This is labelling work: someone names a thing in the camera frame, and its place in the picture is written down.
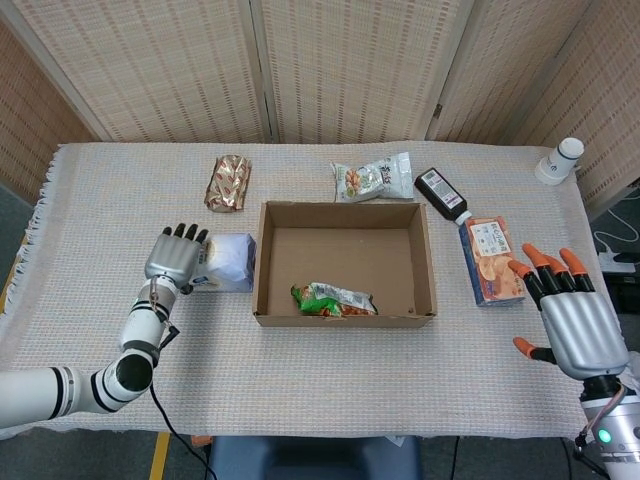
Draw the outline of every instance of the white cable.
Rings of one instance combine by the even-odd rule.
[[[632,239],[628,239],[628,238],[622,238],[622,237],[618,237],[617,235],[613,235],[612,233],[609,232],[603,232],[601,230],[598,230],[597,232],[593,232],[593,237],[598,240],[602,245],[604,245],[604,247],[607,249],[607,252],[611,252],[611,247],[609,247],[609,245],[602,240],[600,237],[598,237],[598,235],[606,235],[609,238],[613,238],[615,240],[619,240],[621,242],[626,242],[626,243],[635,243],[638,241],[638,239],[640,239],[640,235],[638,234],[638,231],[633,228],[631,225],[629,225],[629,223],[625,222],[623,219],[621,219],[619,216],[617,216],[615,213],[613,213],[611,211],[611,209],[607,210],[611,216],[613,218],[615,218],[616,220],[618,220],[619,222],[621,222],[623,225],[625,225],[627,228],[629,228],[632,232],[633,232],[633,238]]]

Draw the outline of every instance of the white tissue box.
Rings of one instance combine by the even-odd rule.
[[[211,235],[191,279],[194,292],[253,291],[256,242],[248,233]]]

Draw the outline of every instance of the green indicator light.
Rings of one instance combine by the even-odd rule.
[[[611,434],[606,430],[598,430],[598,437],[602,443],[609,443],[611,441]]]

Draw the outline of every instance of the black bottle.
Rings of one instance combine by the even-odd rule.
[[[414,185],[447,220],[462,225],[471,217],[467,201],[435,168],[418,175]]]

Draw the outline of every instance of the bottle cap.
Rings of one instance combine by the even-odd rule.
[[[575,160],[584,153],[584,144],[577,138],[567,137],[558,145],[558,152],[569,160]]]
[[[456,218],[456,224],[457,224],[458,226],[462,226],[462,224],[464,223],[464,221],[465,221],[467,218],[470,218],[470,217],[471,217],[471,212],[470,212],[469,210],[465,210],[464,212],[462,212],[462,213],[460,214],[460,216],[459,216],[458,218]]]

